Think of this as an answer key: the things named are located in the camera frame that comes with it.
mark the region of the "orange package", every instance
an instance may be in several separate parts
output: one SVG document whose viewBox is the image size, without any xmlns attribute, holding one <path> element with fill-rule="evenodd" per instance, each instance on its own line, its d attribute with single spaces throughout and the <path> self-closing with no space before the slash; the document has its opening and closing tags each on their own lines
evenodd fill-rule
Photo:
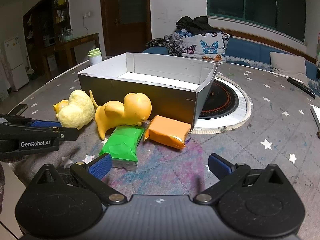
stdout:
<svg viewBox="0 0 320 240">
<path fill-rule="evenodd" d="M 190 129 L 191 125 L 188 123 L 156 115 L 144 133 L 144 140 L 149 138 L 181 150 L 185 147 L 184 141 Z"/>
</svg>

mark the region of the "metal screw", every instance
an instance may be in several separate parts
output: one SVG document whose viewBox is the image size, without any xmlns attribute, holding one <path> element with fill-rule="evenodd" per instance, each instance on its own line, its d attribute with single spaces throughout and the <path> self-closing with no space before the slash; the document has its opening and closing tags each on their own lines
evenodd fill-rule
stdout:
<svg viewBox="0 0 320 240">
<path fill-rule="evenodd" d="M 196 200 L 203 202 L 203 203 L 207 203 L 210 200 L 212 200 L 212 197 L 208 194 L 199 194 L 198 196 L 196 196 Z"/>
<path fill-rule="evenodd" d="M 120 202 L 124 200 L 124 195 L 121 194 L 112 194 L 109 196 L 109 199 L 113 202 Z"/>
</svg>

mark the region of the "pink butterfly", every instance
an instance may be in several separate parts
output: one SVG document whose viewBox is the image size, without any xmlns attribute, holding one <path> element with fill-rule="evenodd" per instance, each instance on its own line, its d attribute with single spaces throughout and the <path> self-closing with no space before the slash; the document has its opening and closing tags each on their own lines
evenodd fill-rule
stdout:
<svg viewBox="0 0 320 240">
<path fill-rule="evenodd" d="M 190 47 L 183 46 L 183 53 L 194 54 L 196 46 L 197 45 L 192 45 Z"/>
</svg>

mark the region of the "blue gripper pad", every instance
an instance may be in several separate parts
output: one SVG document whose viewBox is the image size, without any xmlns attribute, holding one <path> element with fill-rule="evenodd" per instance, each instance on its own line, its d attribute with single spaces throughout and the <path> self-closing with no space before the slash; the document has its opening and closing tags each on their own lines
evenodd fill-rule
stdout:
<svg viewBox="0 0 320 240">
<path fill-rule="evenodd" d="M 225 176 L 232 173 L 231 167 L 223 163 L 218 158 L 210 155 L 208 159 L 209 170 L 219 179 L 222 180 Z"/>
<path fill-rule="evenodd" d="M 52 121 L 35 121 L 30 124 L 32 127 L 62 127 L 60 122 L 52 122 Z"/>
<path fill-rule="evenodd" d="M 99 156 L 97 162 L 88 168 L 88 172 L 97 179 L 102 179 L 112 168 L 112 158 L 109 153 Z"/>
</svg>

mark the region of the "beige cushion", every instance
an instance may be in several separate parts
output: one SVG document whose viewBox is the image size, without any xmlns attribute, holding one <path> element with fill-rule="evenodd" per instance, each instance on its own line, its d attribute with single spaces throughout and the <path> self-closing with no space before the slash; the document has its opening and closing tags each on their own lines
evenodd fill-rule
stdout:
<svg viewBox="0 0 320 240">
<path fill-rule="evenodd" d="M 308 86 L 304 57 L 270 52 L 271 71 L 302 81 Z"/>
</svg>

